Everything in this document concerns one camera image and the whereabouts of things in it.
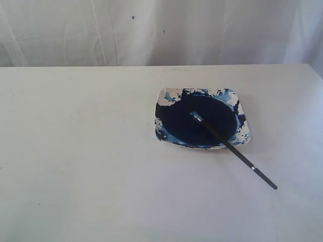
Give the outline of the black paintbrush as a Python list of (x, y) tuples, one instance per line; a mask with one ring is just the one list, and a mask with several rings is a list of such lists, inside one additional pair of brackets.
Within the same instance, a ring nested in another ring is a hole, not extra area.
[(210, 133), (218, 138), (227, 149), (229, 149), (235, 156), (237, 156), (244, 164), (246, 164), (254, 173), (256, 173), (264, 182), (266, 182), (272, 189), (277, 190), (278, 186), (271, 181), (262, 171), (260, 171), (251, 161), (249, 161), (240, 151), (238, 151), (229, 141), (222, 137), (218, 131), (203, 119), (196, 111), (191, 111), (190, 115), (202, 126), (204, 126)]

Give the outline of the square white plate blue paint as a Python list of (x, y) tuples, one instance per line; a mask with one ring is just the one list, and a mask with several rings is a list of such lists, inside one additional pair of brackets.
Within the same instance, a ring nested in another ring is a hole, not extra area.
[(160, 141), (193, 149), (222, 149), (225, 145), (191, 115), (197, 112), (233, 146), (251, 139), (237, 93), (228, 88), (164, 88), (155, 108), (155, 134)]

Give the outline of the white backdrop sheet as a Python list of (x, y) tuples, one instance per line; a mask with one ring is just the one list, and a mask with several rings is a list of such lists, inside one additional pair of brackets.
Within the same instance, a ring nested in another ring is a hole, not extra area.
[(322, 1), (1, 1), (1, 65), (322, 63)]

